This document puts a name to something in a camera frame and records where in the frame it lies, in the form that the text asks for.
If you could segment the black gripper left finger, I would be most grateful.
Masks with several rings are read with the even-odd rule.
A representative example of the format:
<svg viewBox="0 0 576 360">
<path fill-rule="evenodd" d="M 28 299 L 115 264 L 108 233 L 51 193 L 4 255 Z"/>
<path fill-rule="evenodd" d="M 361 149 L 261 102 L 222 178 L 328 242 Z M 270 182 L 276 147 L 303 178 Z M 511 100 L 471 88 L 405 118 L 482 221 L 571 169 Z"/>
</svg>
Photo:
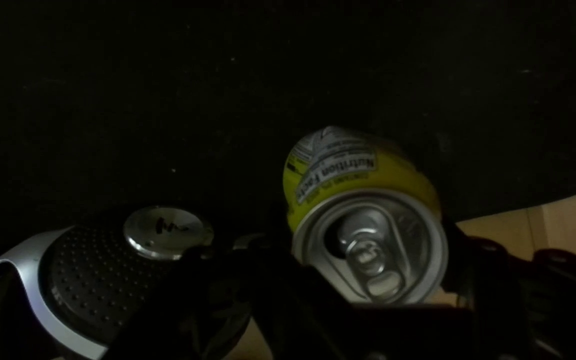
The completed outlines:
<svg viewBox="0 0 576 360">
<path fill-rule="evenodd" d="M 276 248 L 193 253 L 145 299 L 102 360 L 220 360 L 253 323 L 274 360 L 342 360 L 316 277 Z"/>
</svg>

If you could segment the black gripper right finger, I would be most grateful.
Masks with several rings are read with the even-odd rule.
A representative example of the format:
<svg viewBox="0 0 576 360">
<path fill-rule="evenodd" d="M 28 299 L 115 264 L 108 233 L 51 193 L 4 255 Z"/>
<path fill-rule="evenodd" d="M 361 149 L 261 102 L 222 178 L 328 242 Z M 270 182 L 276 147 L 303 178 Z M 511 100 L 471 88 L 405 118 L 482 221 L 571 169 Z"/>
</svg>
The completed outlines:
<svg viewBox="0 0 576 360">
<path fill-rule="evenodd" d="M 448 273 L 473 317 L 479 360 L 576 360 L 576 255 L 533 251 L 529 260 L 443 222 Z"/>
</svg>

